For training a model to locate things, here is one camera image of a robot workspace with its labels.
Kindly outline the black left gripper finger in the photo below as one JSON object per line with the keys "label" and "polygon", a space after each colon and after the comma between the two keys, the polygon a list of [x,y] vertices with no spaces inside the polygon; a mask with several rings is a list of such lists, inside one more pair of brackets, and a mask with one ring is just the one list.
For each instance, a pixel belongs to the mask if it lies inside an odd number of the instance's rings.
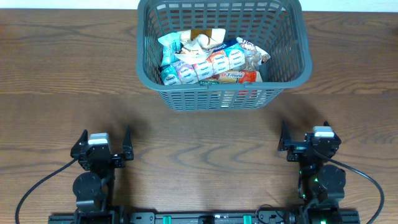
{"label": "black left gripper finger", "polygon": [[124,159],[126,161],[132,161],[134,159],[134,152],[131,143],[131,133],[129,126],[126,128],[126,132],[122,143],[122,148],[123,148]]}
{"label": "black left gripper finger", "polygon": [[88,144],[88,131],[85,129],[80,138],[77,140],[77,142],[72,146],[71,151],[70,151],[70,156],[73,159],[78,159],[81,150]]}

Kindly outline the orange San Remo pasta pack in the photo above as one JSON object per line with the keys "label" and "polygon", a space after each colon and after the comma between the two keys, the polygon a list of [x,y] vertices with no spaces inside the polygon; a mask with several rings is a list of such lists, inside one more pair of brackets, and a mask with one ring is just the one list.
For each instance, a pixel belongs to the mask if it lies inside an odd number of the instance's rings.
{"label": "orange San Remo pasta pack", "polygon": [[226,72],[213,75],[210,78],[200,80],[199,84],[225,84],[225,83],[254,83],[262,82],[261,74],[258,71],[236,71],[228,70]]}

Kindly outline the colourful Kleenex tissue pack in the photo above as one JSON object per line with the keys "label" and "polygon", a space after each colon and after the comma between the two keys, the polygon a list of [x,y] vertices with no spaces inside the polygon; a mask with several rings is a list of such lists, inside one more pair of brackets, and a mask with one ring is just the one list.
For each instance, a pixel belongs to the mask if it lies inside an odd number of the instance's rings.
{"label": "colourful Kleenex tissue pack", "polygon": [[187,85],[220,75],[245,63],[245,53],[236,39],[217,47],[201,62],[189,64],[183,60],[163,65],[160,77],[164,85]]}

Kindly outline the teal snack packet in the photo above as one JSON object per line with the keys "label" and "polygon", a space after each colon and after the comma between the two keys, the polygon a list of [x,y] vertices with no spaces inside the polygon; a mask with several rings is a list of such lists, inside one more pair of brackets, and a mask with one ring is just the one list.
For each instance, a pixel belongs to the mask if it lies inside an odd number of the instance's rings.
{"label": "teal snack packet", "polygon": [[181,33],[172,32],[167,35],[163,35],[158,38],[158,42],[163,45],[162,51],[162,62],[161,67],[170,65],[176,61],[178,58],[175,56],[175,53],[181,51],[181,41],[180,41]]}

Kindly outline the beige brown rice bag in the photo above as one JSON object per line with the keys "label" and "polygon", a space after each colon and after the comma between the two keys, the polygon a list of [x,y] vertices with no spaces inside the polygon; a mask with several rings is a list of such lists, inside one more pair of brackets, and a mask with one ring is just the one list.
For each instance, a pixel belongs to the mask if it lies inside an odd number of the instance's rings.
{"label": "beige brown rice bag", "polygon": [[213,48],[223,43],[225,29],[192,29],[178,31],[181,49],[174,55],[181,61],[193,65],[204,62],[213,52]]}

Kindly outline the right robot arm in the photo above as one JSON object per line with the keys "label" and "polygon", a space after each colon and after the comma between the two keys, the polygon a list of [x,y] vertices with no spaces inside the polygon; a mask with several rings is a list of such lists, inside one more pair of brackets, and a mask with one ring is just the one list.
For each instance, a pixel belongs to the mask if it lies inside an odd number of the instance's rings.
{"label": "right robot arm", "polygon": [[293,208],[261,205],[254,212],[153,213],[136,212],[128,216],[132,224],[288,224],[342,223],[339,202],[345,196],[346,172],[326,163],[341,140],[327,122],[315,126],[301,142],[291,139],[283,123],[278,151],[287,152],[287,161],[297,162],[300,170],[297,192],[303,204]]}

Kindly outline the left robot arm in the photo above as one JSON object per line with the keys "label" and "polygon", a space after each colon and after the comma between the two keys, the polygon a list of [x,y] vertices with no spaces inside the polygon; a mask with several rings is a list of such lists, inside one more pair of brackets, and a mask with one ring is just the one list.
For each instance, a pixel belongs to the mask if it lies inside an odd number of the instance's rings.
{"label": "left robot arm", "polygon": [[112,154],[109,135],[89,135],[84,130],[71,148],[71,157],[85,170],[73,183],[76,206],[86,217],[109,214],[116,210],[112,205],[115,172],[125,166],[124,154]]}

